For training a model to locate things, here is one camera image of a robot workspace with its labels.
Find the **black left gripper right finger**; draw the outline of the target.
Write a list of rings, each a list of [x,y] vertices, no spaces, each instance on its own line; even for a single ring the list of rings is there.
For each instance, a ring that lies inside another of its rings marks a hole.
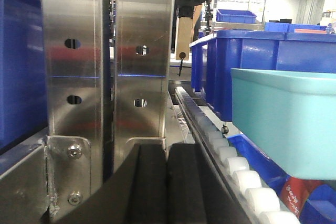
[[[197,144],[173,144],[167,161],[168,223],[250,223]]]

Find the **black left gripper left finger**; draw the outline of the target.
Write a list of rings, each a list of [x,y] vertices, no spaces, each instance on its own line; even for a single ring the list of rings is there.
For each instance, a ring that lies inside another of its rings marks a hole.
[[[118,170],[58,223],[166,223],[166,159],[159,144],[135,145]]]

